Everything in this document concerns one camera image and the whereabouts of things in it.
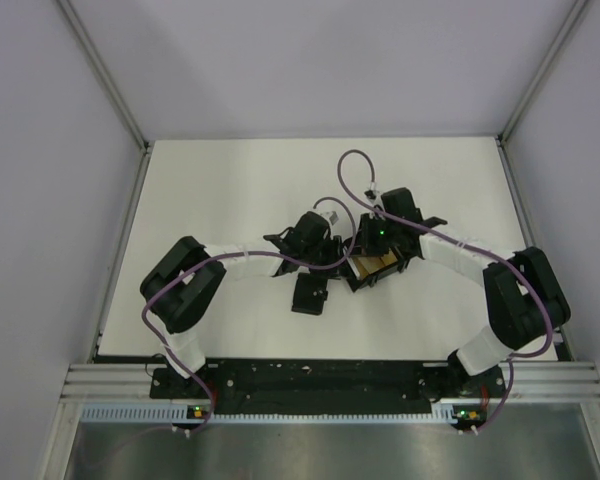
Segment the black plastic card tray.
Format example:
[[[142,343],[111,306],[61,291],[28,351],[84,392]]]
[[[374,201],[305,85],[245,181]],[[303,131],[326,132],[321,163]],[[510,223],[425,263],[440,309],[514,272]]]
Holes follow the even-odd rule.
[[[371,242],[369,248],[357,244],[339,268],[340,277],[352,292],[373,288],[383,279],[403,273],[414,255],[389,238],[386,231]]]

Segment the black leather card holder wallet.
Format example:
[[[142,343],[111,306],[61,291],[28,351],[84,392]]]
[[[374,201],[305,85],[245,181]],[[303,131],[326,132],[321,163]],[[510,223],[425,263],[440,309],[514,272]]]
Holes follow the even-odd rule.
[[[327,278],[311,273],[299,273],[294,288],[291,311],[313,316],[321,315],[328,298],[327,286]]]

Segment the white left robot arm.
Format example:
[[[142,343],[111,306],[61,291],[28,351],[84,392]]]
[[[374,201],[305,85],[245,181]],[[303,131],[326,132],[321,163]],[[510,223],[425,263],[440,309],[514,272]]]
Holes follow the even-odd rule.
[[[342,248],[331,246],[334,211],[310,210],[280,234],[246,243],[204,245],[192,236],[179,239],[141,282],[146,301],[142,318],[161,342],[174,369],[172,384],[185,396],[206,387],[205,356],[195,326],[224,281],[275,278],[300,267],[342,263]]]

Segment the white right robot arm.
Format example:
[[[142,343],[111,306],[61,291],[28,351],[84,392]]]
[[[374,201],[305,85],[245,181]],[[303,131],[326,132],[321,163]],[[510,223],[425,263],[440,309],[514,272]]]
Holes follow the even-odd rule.
[[[483,373],[549,335],[571,318],[571,309],[543,250],[531,246],[512,251],[463,237],[446,221],[425,219],[411,191],[397,188],[383,194],[365,192],[369,218],[379,225],[371,238],[400,250],[406,257],[442,265],[484,289],[488,324],[448,357],[446,380],[456,394],[467,396],[478,389]]]

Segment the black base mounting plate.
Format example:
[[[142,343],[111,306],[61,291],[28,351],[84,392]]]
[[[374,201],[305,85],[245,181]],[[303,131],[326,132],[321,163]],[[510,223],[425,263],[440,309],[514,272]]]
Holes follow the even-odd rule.
[[[208,400],[218,414],[416,414],[442,399],[478,406],[505,391],[493,367],[468,377],[446,362],[210,358],[196,379],[171,366],[152,374],[150,396]]]

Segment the aluminium front rail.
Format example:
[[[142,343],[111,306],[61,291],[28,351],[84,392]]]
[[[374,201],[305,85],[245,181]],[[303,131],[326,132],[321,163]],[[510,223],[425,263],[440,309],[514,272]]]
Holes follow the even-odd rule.
[[[592,362],[521,361],[504,380],[513,380],[512,403],[600,402],[600,376]],[[134,402],[149,399],[156,365],[76,364],[69,367],[61,390],[63,401]]]

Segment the aluminium left frame post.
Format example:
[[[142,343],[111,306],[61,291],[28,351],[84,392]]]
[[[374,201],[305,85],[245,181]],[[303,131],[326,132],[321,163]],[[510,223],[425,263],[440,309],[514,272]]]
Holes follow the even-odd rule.
[[[104,92],[109,104],[113,108],[122,126],[132,138],[140,151],[146,151],[150,142],[141,132],[139,124],[134,118],[130,107],[125,101],[106,63],[102,59],[97,46],[91,38],[84,22],[71,1],[53,0],[71,35],[77,42],[92,74]]]

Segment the aluminium frame post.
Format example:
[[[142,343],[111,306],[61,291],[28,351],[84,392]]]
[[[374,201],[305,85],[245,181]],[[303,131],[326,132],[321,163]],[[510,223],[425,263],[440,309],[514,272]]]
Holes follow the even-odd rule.
[[[561,56],[566,51],[572,37],[584,21],[592,4],[593,1],[590,0],[576,0],[571,2],[570,8],[561,22],[557,33],[553,36],[530,81],[522,91],[513,111],[508,116],[504,127],[497,136],[497,141],[501,148],[504,148],[510,142],[514,133],[519,128],[519,125],[542,91]]]
[[[92,74],[104,92],[109,104],[113,108],[122,126],[132,138],[140,151],[146,151],[150,142],[141,132],[139,124],[134,118],[130,107],[125,101],[106,63],[102,59],[97,46],[91,38],[84,22],[71,1],[53,0],[71,35],[77,42]]]

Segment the aluminium right frame post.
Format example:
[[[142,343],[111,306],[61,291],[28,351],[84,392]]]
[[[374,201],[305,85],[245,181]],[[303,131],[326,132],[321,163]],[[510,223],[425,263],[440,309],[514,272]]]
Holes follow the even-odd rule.
[[[593,1],[590,0],[576,0],[571,2],[570,8],[561,22],[557,33],[553,36],[530,81],[522,91],[513,111],[508,116],[504,127],[497,136],[497,141],[501,148],[504,148],[510,142],[514,133],[519,128],[519,125],[542,91],[561,56],[566,51],[572,37],[584,21],[592,4]]]

